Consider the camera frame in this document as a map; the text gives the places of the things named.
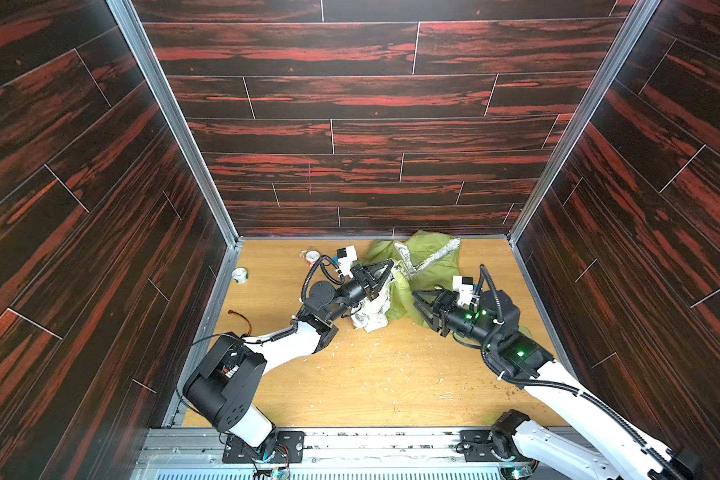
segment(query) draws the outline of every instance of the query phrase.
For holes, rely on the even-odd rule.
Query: ventilation grille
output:
[[[346,473],[346,470],[320,473],[291,472],[291,478],[292,480],[501,480],[496,468],[484,468],[481,472],[464,472],[461,468],[423,468],[421,472],[414,473],[410,473],[410,468],[406,469],[407,473]],[[205,468],[197,470],[161,469],[156,480],[252,480],[252,475],[250,473],[224,473],[218,470],[209,471]]]

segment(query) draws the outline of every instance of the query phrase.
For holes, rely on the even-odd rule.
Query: wooden tabletop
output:
[[[248,269],[247,283],[233,283],[216,332],[247,331],[229,309],[247,316],[253,335],[288,327],[299,308],[308,264],[304,250],[335,255],[354,244],[358,256],[371,241],[248,240],[238,266]],[[485,264],[496,287],[520,308],[520,324],[553,352],[551,341],[506,240],[463,240],[461,272],[479,276]],[[525,391],[497,381],[477,350],[460,346],[414,324],[395,320],[366,333],[350,319],[323,351],[272,370],[262,379],[253,404],[278,426],[489,426],[515,408],[544,426],[566,422]],[[209,426],[188,412],[184,426]]]

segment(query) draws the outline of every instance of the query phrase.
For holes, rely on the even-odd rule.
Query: back wall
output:
[[[239,232],[506,234],[630,0],[135,0]]]

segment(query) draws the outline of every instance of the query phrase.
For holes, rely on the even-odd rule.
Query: side wall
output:
[[[123,478],[226,251],[104,0],[0,2],[0,478]]]
[[[584,382],[720,478],[720,0],[664,0],[519,238]]]
[[[506,234],[633,3],[134,1],[247,236]]]

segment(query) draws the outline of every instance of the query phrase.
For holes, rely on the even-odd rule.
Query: wooden table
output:
[[[369,240],[352,242],[358,256]],[[344,241],[249,240],[238,266],[248,269],[247,283],[233,283],[216,332],[244,333],[247,324],[229,309],[247,316],[253,334],[286,328],[298,311],[308,264],[303,250],[334,255]],[[553,352],[551,341],[506,240],[463,240],[462,274],[479,276],[485,264],[496,287],[520,308],[520,324]],[[316,277],[322,279],[319,272]],[[278,426],[489,426],[502,412],[516,408],[545,426],[566,425],[550,408],[525,391],[499,382],[477,350],[414,324],[410,319],[366,333],[350,319],[328,348],[272,370],[262,379],[253,404]],[[209,426],[188,412],[184,426]]]

